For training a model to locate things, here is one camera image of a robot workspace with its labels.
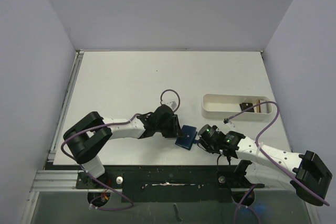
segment white container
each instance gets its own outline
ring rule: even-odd
[[[241,112],[241,103],[256,104],[259,100],[269,101],[267,97],[247,95],[206,94],[202,101],[202,116],[208,119],[225,119]],[[272,114],[271,104],[267,106],[267,113],[245,112],[234,120],[263,121]]]

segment gray wall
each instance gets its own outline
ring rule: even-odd
[[[265,65],[294,151],[317,152],[336,175],[336,1],[294,0],[265,51]],[[336,179],[318,209],[335,223]]]
[[[19,223],[74,56],[48,0],[0,0],[0,223]]]
[[[263,50],[292,0],[50,0],[76,49]]]

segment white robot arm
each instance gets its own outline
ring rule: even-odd
[[[64,134],[61,149],[92,177],[99,179],[105,168],[97,154],[108,140],[146,138],[156,132],[167,138],[183,136],[177,115],[167,105],[161,105],[155,112],[136,114],[130,120],[104,118],[98,112],[91,112]],[[323,205],[332,174],[317,154],[310,151],[304,155],[291,153],[262,144],[258,147],[248,136],[234,131],[224,134],[215,125],[205,125],[198,134],[199,143],[207,152],[242,159],[236,168],[239,176],[235,177],[247,181],[246,186],[263,184],[284,188],[295,191],[306,202]],[[65,144],[73,156],[64,151]]]
[[[244,177],[251,184],[295,191],[304,201],[323,205],[332,174],[317,154],[286,152],[263,144],[257,146],[248,136],[234,131],[225,135],[215,125],[204,125],[198,134],[200,144],[207,152],[242,159],[237,170],[241,172],[243,167]],[[308,190],[298,185],[297,180]]]

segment white table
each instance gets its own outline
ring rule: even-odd
[[[199,130],[204,124],[215,124],[224,133],[229,129],[222,120],[202,117],[203,95],[255,95],[274,100],[259,52],[86,51],[74,85],[64,125],[60,128],[55,165],[75,164],[60,151],[61,136],[87,113],[98,111],[102,116],[128,119],[134,113],[154,111],[165,89],[174,89],[181,96],[177,111],[181,126],[191,125]],[[165,97],[173,98],[174,94],[167,93]],[[268,121],[234,122],[237,131],[254,138]],[[290,151],[281,119],[260,141]],[[159,133],[142,140],[111,140],[99,157],[104,165],[216,164],[217,155],[206,153],[196,145],[188,151],[174,143],[175,140],[165,139]],[[225,158],[220,159],[220,164],[226,163]]]

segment purple cable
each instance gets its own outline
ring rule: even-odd
[[[181,104],[181,98],[180,98],[179,94],[178,94],[175,90],[173,90],[173,89],[166,89],[166,90],[164,90],[164,91],[161,93],[161,95],[160,95],[160,102],[163,101],[163,100],[162,100],[162,97],[163,97],[163,95],[165,94],[165,92],[168,92],[168,91],[171,91],[171,92],[175,93],[176,96],[177,96],[177,99],[178,99],[177,107],[176,107],[175,110],[173,110],[173,112],[175,113],[175,112],[179,109],[180,104]]]
[[[64,149],[64,146],[65,146],[66,144],[68,144],[69,141],[73,140],[75,137],[77,137],[77,136],[79,136],[79,135],[81,135],[81,134],[84,134],[84,133],[86,133],[86,132],[88,132],[88,131],[94,131],[94,130],[98,130],[98,129],[103,128],[103,127],[110,127],[110,126],[114,126],[114,125],[126,125],[126,124],[129,124],[129,123],[130,123],[131,121],[133,121],[138,115],[141,115],[141,114],[135,114],[134,116],[132,116],[131,119],[129,119],[129,120],[126,121],[126,122],[120,122],[120,123],[107,123],[107,124],[103,124],[103,125],[99,125],[99,126],[91,127],[91,128],[86,129],[86,130],[80,131],[80,132],[76,133],[75,135],[72,135],[71,137],[67,138],[67,139],[61,144],[61,150],[62,150],[62,152],[63,152],[66,156],[68,156],[68,157],[70,157],[71,159],[75,160],[75,158],[74,158],[73,156],[71,156],[69,153],[67,153],[67,152],[65,151],[65,149]],[[119,196],[121,196],[122,198],[124,198],[125,200],[127,200],[127,201],[131,204],[130,206],[127,206],[127,207],[119,207],[119,208],[97,208],[98,210],[102,210],[102,211],[119,211],[119,210],[125,210],[125,209],[129,209],[129,208],[131,208],[131,207],[134,207],[134,203],[133,203],[133,201],[131,201],[127,196],[125,196],[125,195],[122,194],[121,192],[119,192],[119,191],[113,189],[112,187],[109,187],[108,185],[106,185],[106,184],[104,184],[103,182],[101,182],[101,181],[97,180],[96,178],[94,178],[94,177],[93,177],[87,170],[85,170],[84,167],[82,167],[81,165],[80,165],[80,168],[81,168],[82,170],[84,170],[84,171],[87,173],[87,175],[88,175],[92,180],[94,180],[96,183],[100,184],[101,186],[105,187],[106,189],[109,189],[109,190],[113,191],[114,193],[118,194]]]
[[[257,147],[259,147],[259,138],[260,136],[263,134],[263,132],[265,132],[268,128],[270,128],[272,126],[272,124],[274,124],[274,122],[276,121],[276,119],[278,118],[279,114],[280,114],[280,108],[279,105],[276,102],[273,101],[266,101],[266,102],[261,102],[258,103],[252,107],[249,107],[235,115],[230,116],[229,118],[227,118],[227,120],[231,120],[233,118],[235,118],[236,116],[239,116],[241,114],[243,114],[244,112],[246,112],[247,110],[250,110],[256,106],[262,105],[262,104],[274,104],[277,107],[277,114],[275,115],[274,119],[265,127],[262,129],[262,131],[259,132],[259,134],[256,137],[256,145]],[[294,182],[296,182],[299,186],[301,186],[306,192],[308,192],[310,195],[312,195],[314,198],[318,199],[319,201],[321,201],[323,204],[325,204],[326,206],[330,206],[330,204],[325,201],[322,197],[318,196],[316,193],[314,193],[313,191],[311,191],[308,187],[306,187],[303,183],[301,183],[300,181],[298,181],[294,175],[289,172],[288,170],[286,170],[285,168],[283,168],[281,165],[279,165],[277,162],[275,162],[262,148],[260,148],[261,153],[263,153],[276,167],[278,167],[283,173],[285,173],[287,176],[289,176]]]
[[[242,205],[244,199],[247,197],[247,195],[248,195],[250,192],[253,191],[253,189],[254,189],[257,185],[258,185],[258,184],[255,184],[255,185],[251,186],[251,188],[250,188],[250,189],[244,194],[244,196],[241,198],[241,200],[240,200],[239,203],[236,203],[236,202],[235,202],[235,204],[237,205],[237,207],[236,207],[236,210],[235,210],[235,214],[233,215],[233,223],[234,223],[234,224],[236,223],[237,213],[238,213],[238,210],[239,210],[240,206],[246,207],[246,206]],[[252,208],[250,208],[250,207],[247,207],[247,208],[248,208],[248,209],[249,209],[249,210],[256,216],[258,223],[261,224],[261,221],[260,221],[259,216],[257,215],[257,213],[256,213]]]
[[[92,176],[91,174],[89,174],[88,172],[86,172],[86,173],[87,173],[87,174],[89,175],[89,177],[90,177],[92,180],[94,180],[96,183],[98,183],[99,185],[105,187],[106,189],[109,189],[109,190],[115,192],[116,194],[120,195],[122,198],[124,198],[125,200],[127,200],[127,201],[131,204],[130,206],[127,206],[127,207],[117,207],[117,208],[101,208],[101,207],[99,207],[99,208],[97,208],[98,210],[102,210],[102,211],[119,211],[119,210],[126,210],[126,209],[129,209],[129,208],[134,207],[134,203],[133,203],[133,201],[131,201],[127,196],[125,196],[125,195],[122,194],[121,192],[119,192],[119,191],[113,189],[112,187],[109,187],[108,185],[104,184],[103,182],[97,180],[95,177],[93,177],[93,176]],[[101,196],[98,196],[98,197],[94,198],[92,201],[90,201],[90,204],[93,204],[93,202],[94,202],[96,199],[98,199],[98,198],[101,198]]]

